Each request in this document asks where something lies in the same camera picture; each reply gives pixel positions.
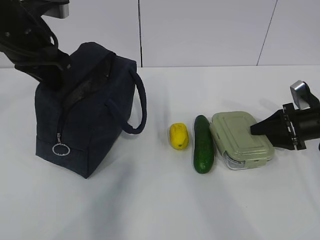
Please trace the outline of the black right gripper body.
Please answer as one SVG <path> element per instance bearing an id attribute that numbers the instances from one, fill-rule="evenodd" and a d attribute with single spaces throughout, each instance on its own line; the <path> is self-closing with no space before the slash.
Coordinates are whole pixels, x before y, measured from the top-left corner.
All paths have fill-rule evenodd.
<path id="1" fill-rule="evenodd" d="M 293 148 L 297 151 L 305 150 L 307 148 L 305 141 L 300 139 L 300 128 L 297 118 L 298 110 L 295 109 L 293 103 L 284 104 L 282 108 Z"/>

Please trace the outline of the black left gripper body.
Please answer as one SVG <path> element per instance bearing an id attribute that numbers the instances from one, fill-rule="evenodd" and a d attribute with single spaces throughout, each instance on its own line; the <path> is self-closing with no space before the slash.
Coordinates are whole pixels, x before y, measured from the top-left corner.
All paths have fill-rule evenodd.
<path id="1" fill-rule="evenodd" d="M 53 59 L 28 59 L 14 61 L 14 68 L 36 79 L 47 87 L 62 87 L 66 72 L 71 67 L 71 57 L 60 50 Z"/>

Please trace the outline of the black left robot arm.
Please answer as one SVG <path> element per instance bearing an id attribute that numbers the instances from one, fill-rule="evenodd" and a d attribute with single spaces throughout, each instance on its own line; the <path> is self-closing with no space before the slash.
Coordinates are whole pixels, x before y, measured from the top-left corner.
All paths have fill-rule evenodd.
<path id="1" fill-rule="evenodd" d="M 70 68 L 70 56 L 42 16 L 65 19 L 68 0 L 2 0 L 0 2 L 0 51 L 14 68 L 47 87 L 58 90 Z"/>

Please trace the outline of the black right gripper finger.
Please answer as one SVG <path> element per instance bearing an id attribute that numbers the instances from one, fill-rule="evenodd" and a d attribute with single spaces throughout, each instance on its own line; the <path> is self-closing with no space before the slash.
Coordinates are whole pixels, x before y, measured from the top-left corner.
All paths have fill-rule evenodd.
<path id="1" fill-rule="evenodd" d="M 290 136 L 268 134 L 267 138 L 271 142 L 271 144 L 276 148 L 294 150 L 294 144 Z"/>
<path id="2" fill-rule="evenodd" d="M 259 135 L 283 135 L 285 133 L 284 112 L 277 110 L 270 117 L 250 127 L 250 133 Z"/>

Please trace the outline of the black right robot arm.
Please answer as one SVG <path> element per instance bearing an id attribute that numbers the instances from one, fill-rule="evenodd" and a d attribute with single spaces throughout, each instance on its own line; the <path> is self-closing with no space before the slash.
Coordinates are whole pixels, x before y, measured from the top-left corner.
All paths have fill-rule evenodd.
<path id="1" fill-rule="evenodd" d="M 250 127 L 253 136 L 266 136 L 276 148 L 305 150 L 306 141 L 320 137 L 320 109 L 295 109 L 292 103 L 282 106 L 270 117 Z"/>

